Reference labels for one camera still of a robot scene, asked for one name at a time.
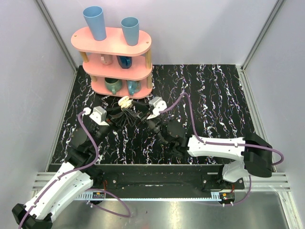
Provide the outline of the pink three-tier shelf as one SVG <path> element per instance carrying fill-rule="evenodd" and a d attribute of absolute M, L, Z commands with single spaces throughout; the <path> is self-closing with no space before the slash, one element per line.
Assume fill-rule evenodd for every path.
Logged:
<path fill-rule="evenodd" d="M 141 89 L 131 97 L 147 97 L 153 88 L 152 84 L 152 39 L 145 31 L 139 32 L 137 45 L 129 46 L 121 28 L 107 27 L 106 39 L 94 39 L 89 27 L 77 30 L 71 37 L 71 44 L 83 58 L 82 67 L 91 78 L 91 88 L 102 95 L 112 95 L 106 88 L 105 78 L 119 79 L 122 89 L 118 97 L 129 94 L 127 81 L 139 81 Z"/>

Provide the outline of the dark blue mug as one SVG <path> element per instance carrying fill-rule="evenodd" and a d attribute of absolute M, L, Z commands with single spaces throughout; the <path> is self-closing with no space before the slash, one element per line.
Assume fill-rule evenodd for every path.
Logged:
<path fill-rule="evenodd" d="M 117 61 L 122 69 L 129 69 L 132 66 L 132 57 L 129 56 L 117 56 Z"/>

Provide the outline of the blue cup right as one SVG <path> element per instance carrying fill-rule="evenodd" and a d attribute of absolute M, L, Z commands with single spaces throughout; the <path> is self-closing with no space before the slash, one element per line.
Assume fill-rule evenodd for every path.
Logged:
<path fill-rule="evenodd" d="M 135 46 L 139 40 L 139 20 L 135 17 L 126 17 L 121 21 L 122 32 L 129 46 Z"/>

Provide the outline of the white earbuds charging case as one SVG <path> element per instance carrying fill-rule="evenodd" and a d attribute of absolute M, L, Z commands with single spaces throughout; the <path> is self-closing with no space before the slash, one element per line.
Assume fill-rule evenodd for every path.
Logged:
<path fill-rule="evenodd" d="M 132 101 L 133 99 L 131 99 L 129 96 L 124 96 L 118 101 L 118 105 L 122 110 L 128 109 L 132 107 Z"/>

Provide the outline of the green ceramic mug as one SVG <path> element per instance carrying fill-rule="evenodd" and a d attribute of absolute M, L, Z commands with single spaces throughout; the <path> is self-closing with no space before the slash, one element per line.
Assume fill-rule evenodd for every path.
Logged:
<path fill-rule="evenodd" d="M 122 80 L 114 78 L 105 78 L 106 88 L 112 92 L 112 94 L 117 94 L 122 89 Z"/>

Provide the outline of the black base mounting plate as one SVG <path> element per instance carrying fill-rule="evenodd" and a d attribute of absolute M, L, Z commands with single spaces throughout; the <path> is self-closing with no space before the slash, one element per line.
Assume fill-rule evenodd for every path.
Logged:
<path fill-rule="evenodd" d="M 222 165 L 99 165 L 94 188 L 120 198 L 207 198 L 211 191 L 243 190 L 221 180 Z"/>

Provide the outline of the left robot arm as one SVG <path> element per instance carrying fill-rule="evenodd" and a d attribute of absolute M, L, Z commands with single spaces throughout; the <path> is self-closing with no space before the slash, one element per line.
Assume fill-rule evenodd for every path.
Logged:
<path fill-rule="evenodd" d="M 65 162 L 31 200 L 12 209 L 20 229 L 50 229 L 59 214 L 85 191 L 93 191 L 93 200 L 97 200 L 106 188 L 116 188 L 118 175 L 104 172 L 95 163 L 100 155 L 99 144 L 110 131 L 121 127 L 115 120 L 123 117 L 120 107 L 86 107 L 78 114 L 81 126 L 72 133 Z"/>

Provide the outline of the pink mug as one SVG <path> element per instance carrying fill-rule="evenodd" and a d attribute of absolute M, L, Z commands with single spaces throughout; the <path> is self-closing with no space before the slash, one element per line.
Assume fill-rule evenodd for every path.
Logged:
<path fill-rule="evenodd" d="M 112 64 L 112 55 L 109 54 L 101 54 L 101 62 L 104 65 Z"/>

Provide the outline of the tall blue cup left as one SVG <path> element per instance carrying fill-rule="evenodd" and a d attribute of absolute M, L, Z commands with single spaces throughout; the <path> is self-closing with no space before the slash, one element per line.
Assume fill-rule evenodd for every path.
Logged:
<path fill-rule="evenodd" d="M 90 6 L 83 10 L 83 16 L 96 41 L 106 39 L 103 9 L 99 6 Z"/>

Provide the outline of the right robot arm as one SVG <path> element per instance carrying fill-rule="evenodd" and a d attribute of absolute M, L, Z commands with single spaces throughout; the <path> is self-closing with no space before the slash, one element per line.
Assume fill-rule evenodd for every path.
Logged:
<path fill-rule="evenodd" d="M 176 120 L 162 123 L 157 119 L 158 111 L 166 109 L 161 98 L 153 103 L 132 101 L 139 112 L 139 119 L 147 130 L 157 136 L 160 144 L 173 156 L 213 156 L 230 159 L 216 177 L 218 187 L 229 188 L 238 179 L 248 175 L 269 178 L 272 175 L 272 146 L 256 133 L 239 138 L 205 138 L 187 134 Z"/>

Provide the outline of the blue butterfly mug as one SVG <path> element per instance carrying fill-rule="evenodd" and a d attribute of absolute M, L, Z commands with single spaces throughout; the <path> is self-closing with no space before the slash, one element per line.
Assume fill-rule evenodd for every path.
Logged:
<path fill-rule="evenodd" d="M 129 95 L 134 95 L 141 90 L 141 82 L 140 81 L 127 81 L 127 88 Z"/>

